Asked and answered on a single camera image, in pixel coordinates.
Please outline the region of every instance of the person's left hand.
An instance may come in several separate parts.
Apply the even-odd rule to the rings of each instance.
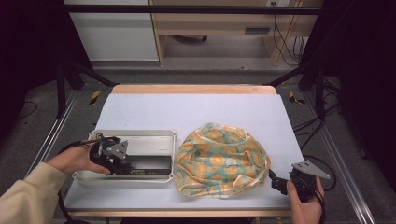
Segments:
[[[66,151],[47,161],[47,164],[66,174],[73,174],[80,170],[89,170],[106,175],[110,174],[110,171],[107,168],[90,161],[90,150],[91,147],[85,145],[70,147]]]

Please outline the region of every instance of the hand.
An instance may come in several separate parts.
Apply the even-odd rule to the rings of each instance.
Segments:
[[[107,168],[90,161],[90,150],[91,147],[84,145],[70,147],[66,151],[47,161],[47,164],[66,174],[73,174],[80,170],[89,170],[106,175],[110,174],[110,171]]]
[[[317,179],[318,192],[324,197],[324,190],[319,177]],[[308,203],[302,203],[298,198],[297,189],[294,184],[288,181],[288,194],[291,204],[291,221],[293,224],[318,224],[322,213],[320,203],[316,197]]]

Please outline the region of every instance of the patterned cloth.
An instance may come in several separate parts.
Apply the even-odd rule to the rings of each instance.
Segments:
[[[271,161],[244,129],[207,123],[177,153],[177,190],[189,196],[228,198],[261,185]]]

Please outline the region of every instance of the white tabletop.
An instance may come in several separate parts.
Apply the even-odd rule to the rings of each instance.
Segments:
[[[96,130],[173,130],[176,150],[208,122],[246,129],[267,152],[271,169],[289,178],[291,165],[303,161],[279,95],[272,94],[116,94],[108,96]],[[64,201],[72,215],[90,211],[290,210],[289,197],[263,186],[229,199],[184,196],[175,180],[167,184],[81,185],[74,181]],[[171,216],[183,216],[174,213]]]

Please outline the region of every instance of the white cabinet panel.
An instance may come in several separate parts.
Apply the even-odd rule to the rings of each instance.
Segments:
[[[147,0],[64,0],[66,4],[148,5]],[[148,13],[70,13],[91,61],[158,61]]]

